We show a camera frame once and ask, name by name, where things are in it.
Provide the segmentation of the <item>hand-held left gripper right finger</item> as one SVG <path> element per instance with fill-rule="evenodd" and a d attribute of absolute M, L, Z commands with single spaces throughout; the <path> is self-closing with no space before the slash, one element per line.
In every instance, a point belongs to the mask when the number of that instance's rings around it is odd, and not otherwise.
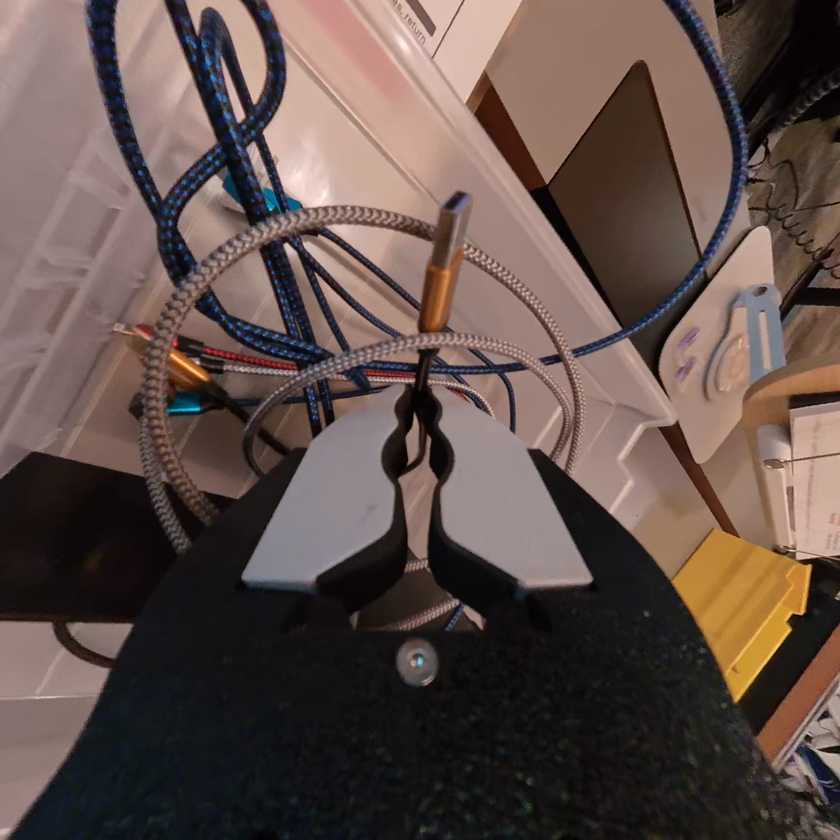
<path fill-rule="evenodd" d="M 437 583 L 483 618 L 503 602 L 592 585 L 519 437 L 443 386 L 426 395 L 423 420 L 437 481 L 427 537 Z"/>

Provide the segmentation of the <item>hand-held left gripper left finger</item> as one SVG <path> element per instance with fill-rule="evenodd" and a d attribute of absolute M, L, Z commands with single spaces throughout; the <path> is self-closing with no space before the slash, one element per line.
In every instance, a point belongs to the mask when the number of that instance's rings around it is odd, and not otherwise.
<path fill-rule="evenodd" d="M 411 394 L 388 386 L 314 439 L 242 573 L 248 588 L 319 595 L 356 613 L 400 579 Z"/>

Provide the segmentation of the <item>yellow plastic bin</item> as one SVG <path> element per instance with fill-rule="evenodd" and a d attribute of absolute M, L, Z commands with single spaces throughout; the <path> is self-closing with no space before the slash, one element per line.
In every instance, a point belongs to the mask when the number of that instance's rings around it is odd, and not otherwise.
<path fill-rule="evenodd" d="M 812 566 L 712 530 L 673 579 L 739 701 L 807 609 Z"/>

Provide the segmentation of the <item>clear plastic bin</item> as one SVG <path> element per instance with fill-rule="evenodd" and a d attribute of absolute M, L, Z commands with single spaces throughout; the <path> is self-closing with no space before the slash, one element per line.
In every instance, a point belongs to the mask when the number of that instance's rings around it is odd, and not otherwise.
<path fill-rule="evenodd" d="M 154 244 L 153 223 L 119 156 L 102 106 L 89 50 L 84 2 L 2 2 L 2 572 L 14 558 L 9 529 L 34 525 L 33 539 L 53 534 L 60 506 L 80 501 L 81 476 L 45 479 L 45 489 L 18 491 L 32 453 L 68 455 L 82 465 L 140 475 L 138 424 L 127 405 L 139 390 L 140 361 L 115 322 L 154 322 L 172 284 Z M 121 2 L 118 46 L 129 107 L 152 174 L 168 189 L 211 144 L 207 120 L 175 43 L 162 2 Z M 382 207 L 433 221 L 449 171 L 448 130 L 399 128 L 395 104 L 373 121 L 321 79 L 314 47 L 284 10 L 275 15 L 287 42 L 289 79 L 268 142 L 280 179 L 307 207 Z M 567 340 L 582 340 L 571 302 L 571 268 L 537 266 L 513 253 L 501 232 L 501 188 L 479 190 L 479 248 L 508 266 L 546 305 Z M 454 327 L 497 336 L 535 354 L 551 344 L 519 301 L 473 266 L 458 285 Z M 625 458 L 648 421 L 664 419 L 653 397 L 628 406 L 617 384 L 597 383 L 586 362 L 584 456 L 575 479 L 618 520 L 635 528 L 627 499 L 637 495 Z M 195 483 L 237 498 L 257 481 L 241 449 L 241 425 L 228 413 L 173 421 L 175 439 Z M 105 669 L 81 662 L 56 641 L 48 622 L 2 621 L 2 702 L 93 697 Z"/>

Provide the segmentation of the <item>black divider panel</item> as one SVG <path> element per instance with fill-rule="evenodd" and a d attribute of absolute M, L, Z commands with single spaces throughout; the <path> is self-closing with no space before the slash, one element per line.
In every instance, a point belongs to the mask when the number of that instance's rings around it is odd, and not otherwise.
<path fill-rule="evenodd" d="M 2 478 L 3 620 L 152 624 L 215 620 L 246 607 L 294 604 L 294 595 L 240 580 L 302 452 L 222 501 L 208 527 L 187 515 L 192 547 L 177 555 L 144 481 L 113 469 L 34 454 Z"/>

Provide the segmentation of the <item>blue plastic tool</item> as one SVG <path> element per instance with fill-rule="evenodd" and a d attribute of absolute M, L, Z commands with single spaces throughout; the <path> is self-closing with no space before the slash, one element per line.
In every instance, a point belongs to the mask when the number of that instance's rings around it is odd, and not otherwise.
<path fill-rule="evenodd" d="M 708 401 L 741 397 L 765 375 L 785 366 L 780 306 L 781 294 L 771 284 L 747 287 L 734 300 L 708 363 Z"/>

